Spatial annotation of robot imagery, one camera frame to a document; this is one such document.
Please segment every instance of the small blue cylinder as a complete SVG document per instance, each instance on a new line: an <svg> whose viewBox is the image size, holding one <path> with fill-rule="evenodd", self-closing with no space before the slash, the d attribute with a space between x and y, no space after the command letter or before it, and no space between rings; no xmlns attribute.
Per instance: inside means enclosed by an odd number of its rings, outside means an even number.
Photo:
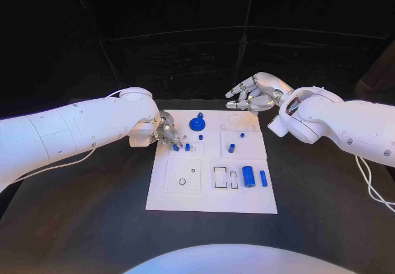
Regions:
<svg viewBox="0 0 395 274"><path fill-rule="evenodd" d="M233 153L233 151L235 151L235 144L231 144L228 151L229 151L229 153Z"/></svg>
<svg viewBox="0 0 395 274"><path fill-rule="evenodd" d="M245 187L254 187L255 180L254 180L252 167L246 166L242 168L242 178L245 180Z"/></svg>
<svg viewBox="0 0 395 274"><path fill-rule="evenodd" d="M268 182L265 181L265 171L261 170L259 174L261 174L261 180L262 180L262 187L267 187L268 186Z"/></svg>

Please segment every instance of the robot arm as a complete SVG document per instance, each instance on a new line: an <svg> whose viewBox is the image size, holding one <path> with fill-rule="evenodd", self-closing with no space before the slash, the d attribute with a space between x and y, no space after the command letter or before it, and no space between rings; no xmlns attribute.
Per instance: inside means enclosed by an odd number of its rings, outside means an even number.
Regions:
<svg viewBox="0 0 395 274"><path fill-rule="evenodd" d="M290 132L304 143L327 136L339 148L391 167L395 167L395 107L365 101L344 102L324 88L293 89L282 80L259 72L228 93L239 100L228 108L248 109L255 115L274 105L278 116L268 124L282 137Z"/></svg>
<svg viewBox="0 0 395 274"><path fill-rule="evenodd" d="M130 137L131 147L156 140L182 147L173 118L158 111L151 93L127 88L120 97L69 104L0 120L0 192L27 172Z"/></svg>

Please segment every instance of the table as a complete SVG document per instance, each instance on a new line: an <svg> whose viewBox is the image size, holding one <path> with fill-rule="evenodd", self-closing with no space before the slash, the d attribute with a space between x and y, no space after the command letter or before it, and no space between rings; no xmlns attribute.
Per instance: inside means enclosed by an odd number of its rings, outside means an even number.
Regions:
<svg viewBox="0 0 395 274"><path fill-rule="evenodd" d="M223 100L156 102L158 109L225 110ZM1 272L120 273L180 248L241 243L357 273L391 273L395 215L368 195L353 156L327 138L313 145L278 138L267 128L275 111L259 113L259 124L278 215L146 211L156 144L131 148L124 138L24 180L0 221ZM395 182L382 165L369 165L391 200Z"/></svg>

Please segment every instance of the robotic hand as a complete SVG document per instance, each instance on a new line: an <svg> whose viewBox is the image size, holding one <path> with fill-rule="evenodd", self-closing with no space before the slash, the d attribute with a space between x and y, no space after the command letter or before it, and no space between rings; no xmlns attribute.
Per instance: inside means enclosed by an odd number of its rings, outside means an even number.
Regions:
<svg viewBox="0 0 395 274"><path fill-rule="evenodd" d="M182 147L173 117L158 111L151 93L131 87L109 96L0 120L0 192L36 168L124 136L131 147L157 140Z"/></svg>
<svg viewBox="0 0 395 274"><path fill-rule="evenodd" d="M293 89L280 78L259 72L226 93L239 100L226 103L254 115L280 107L268 124L282 137L290 132L304 143L313 144L327 136L339 148L380 164L395 167L395 107L342 98L324 88Z"/></svg>

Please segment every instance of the black backdrop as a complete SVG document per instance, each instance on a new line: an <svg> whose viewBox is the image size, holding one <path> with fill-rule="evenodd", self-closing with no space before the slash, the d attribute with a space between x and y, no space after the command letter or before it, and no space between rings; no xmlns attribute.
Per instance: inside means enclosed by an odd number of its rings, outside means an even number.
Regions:
<svg viewBox="0 0 395 274"><path fill-rule="evenodd" d="M1 117L128 86L222 99L258 71L350 99L395 29L391 0L43 0L3 11Z"/></svg>

